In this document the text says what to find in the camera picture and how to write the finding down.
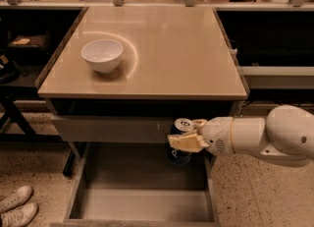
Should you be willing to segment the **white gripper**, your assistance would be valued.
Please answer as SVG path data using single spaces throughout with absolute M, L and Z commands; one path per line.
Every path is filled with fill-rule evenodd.
M 232 155 L 231 143 L 232 117 L 216 117 L 212 120 L 195 119 L 193 124 L 200 129 L 201 135 L 196 130 L 181 135 L 168 135 L 172 148 L 186 152 L 199 152 L 206 148 L 213 155 Z

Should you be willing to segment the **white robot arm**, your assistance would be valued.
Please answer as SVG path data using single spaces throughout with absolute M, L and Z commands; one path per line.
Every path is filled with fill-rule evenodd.
M 314 160 L 314 115 L 282 105 L 265 118 L 198 119 L 186 132 L 169 134 L 168 141 L 172 148 L 185 152 L 245 154 L 271 164 L 303 167 Z

